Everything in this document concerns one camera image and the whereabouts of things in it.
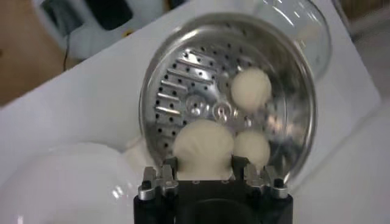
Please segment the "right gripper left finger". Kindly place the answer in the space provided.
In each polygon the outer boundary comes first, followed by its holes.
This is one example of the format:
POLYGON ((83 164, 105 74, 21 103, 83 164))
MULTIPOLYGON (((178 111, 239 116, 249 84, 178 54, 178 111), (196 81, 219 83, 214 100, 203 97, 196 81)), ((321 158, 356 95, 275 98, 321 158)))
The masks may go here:
POLYGON ((160 168, 160 173, 152 166, 144 168, 143 180, 138 187, 140 200, 154 200, 159 192, 166 198, 174 198, 179 191, 176 179, 178 160, 175 156, 166 158, 160 168))

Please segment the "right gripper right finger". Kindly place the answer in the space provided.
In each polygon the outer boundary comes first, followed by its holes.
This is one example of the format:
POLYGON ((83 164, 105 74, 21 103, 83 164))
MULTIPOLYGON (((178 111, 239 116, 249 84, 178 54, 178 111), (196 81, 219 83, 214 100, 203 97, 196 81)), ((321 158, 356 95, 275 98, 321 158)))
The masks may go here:
POLYGON ((247 158, 240 156, 232 156, 231 166, 233 179, 244 181, 251 190, 270 194, 276 199, 288 198, 287 184, 274 166, 263 166, 258 170, 247 158))

